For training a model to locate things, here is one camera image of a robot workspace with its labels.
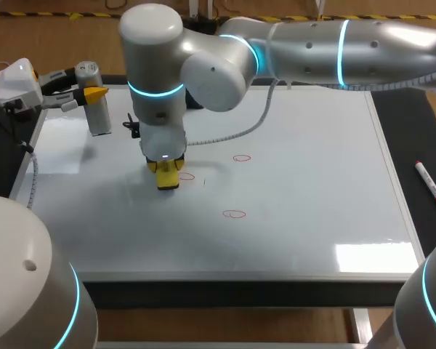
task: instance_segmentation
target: white table surface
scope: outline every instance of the white table surface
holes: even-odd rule
[[[266,93],[252,87],[228,113],[188,111],[188,138],[246,129]],[[125,86],[110,87],[108,107],[111,135],[91,137],[83,108],[50,110],[36,146],[33,210],[83,281],[396,281],[424,259],[369,93],[278,88],[254,133],[189,147],[182,176],[195,179],[170,192],[121,125]]]

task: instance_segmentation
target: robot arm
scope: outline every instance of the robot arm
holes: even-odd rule
[[[184,87],[211,111],[237,106],[255,77],[347,90],[436,91],[436,30],[415,25],[239,17],[209,36],[184,29],[169,7],[143,4],[123,14],[119,30],[148,161],[185,152]]]

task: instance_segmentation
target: black bracket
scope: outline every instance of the black bracket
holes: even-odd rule
[[[132,121],[131,114],[128,113],[129,121],[123,122],[123,126],[131,130],[131,138],[140,138],[139,122]]]

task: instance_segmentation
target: wooden floor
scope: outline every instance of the wooden floor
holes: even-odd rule
[[[111,6],[122,0],[108,0]],[[129,0],[128,7],[148,1]],[[187,14],[188,0],[156,1]],[[311,0],[215,0],[217,15],[314,15]],[[22,12],[106,12],[103,0],[2,0],[0,10]],[[206,13],[206,0],[201,0]],[[123,10],[110,13],[122,13]],[[436,0],[327,0],[326,15],[436,14]],[[436,20],[415,21],[436,27]],[[123,74],[118,21],[60,17],[0,17],[0,60],[27,57],[46,73],[94,60],[103,73]],[[428,95],[436,113],[436,96]],[[371,310],[378,328],[390,310]],[[104,310],[101,340],[349,342],[349,317],[343,310]]]

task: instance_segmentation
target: red marker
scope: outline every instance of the red marker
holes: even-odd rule
[[[420,161],[417,161],[415,163],[415,168],[419,172],[421,178],[423,178],[424,182],[427,184],[427,187],[431,190],[431,193],[436,199],[436,184],[429,176],[428,171],[424,168],[423,164]]]

